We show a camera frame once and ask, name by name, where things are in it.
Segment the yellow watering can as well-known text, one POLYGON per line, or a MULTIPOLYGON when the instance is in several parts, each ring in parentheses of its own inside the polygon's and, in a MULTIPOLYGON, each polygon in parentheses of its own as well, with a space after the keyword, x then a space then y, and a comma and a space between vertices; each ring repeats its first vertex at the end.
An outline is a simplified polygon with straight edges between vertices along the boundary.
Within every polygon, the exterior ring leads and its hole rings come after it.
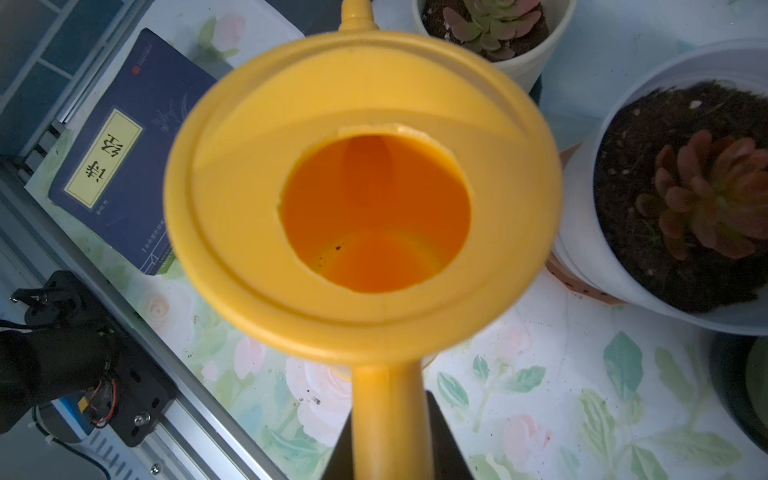
POLYGON ((163 188, 174 253, 220 315, 348 367, 358 479, 434 477, 422 361, 529 288, 562 197, 528 94, 460 47, 380 30, 367 1, 217 82, 163 188))

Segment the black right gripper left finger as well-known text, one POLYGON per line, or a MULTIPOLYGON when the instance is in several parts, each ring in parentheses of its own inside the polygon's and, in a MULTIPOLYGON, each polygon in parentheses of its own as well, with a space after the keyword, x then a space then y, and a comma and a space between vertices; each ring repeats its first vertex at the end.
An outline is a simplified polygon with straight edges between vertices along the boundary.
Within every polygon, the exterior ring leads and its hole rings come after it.
POLYGON ((322 480, 354 479, 352 446, 352 414, 349 414, 321 477, 322 480))

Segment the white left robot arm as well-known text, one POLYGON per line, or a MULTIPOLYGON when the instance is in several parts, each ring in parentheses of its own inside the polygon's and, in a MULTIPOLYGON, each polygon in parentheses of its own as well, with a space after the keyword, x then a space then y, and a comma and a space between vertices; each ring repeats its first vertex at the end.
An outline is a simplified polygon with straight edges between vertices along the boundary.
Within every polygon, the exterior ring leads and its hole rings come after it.
POLYGON ((178 392, 155 360, 71 272, 10 299, 27 310, 23 323, 1 323, 1 430, 36 406, 70 399, 85 426, 139 445, 178 392))

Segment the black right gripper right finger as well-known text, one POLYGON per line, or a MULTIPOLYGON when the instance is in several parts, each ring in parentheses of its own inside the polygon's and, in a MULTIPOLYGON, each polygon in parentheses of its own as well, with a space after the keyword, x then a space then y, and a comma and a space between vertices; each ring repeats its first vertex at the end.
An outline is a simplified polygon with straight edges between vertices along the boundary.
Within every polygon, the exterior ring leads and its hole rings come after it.
POLYGON ((435 478, 437 480, 473 480, 472 472, 431 391, 426 392, 432 435, 435 478))

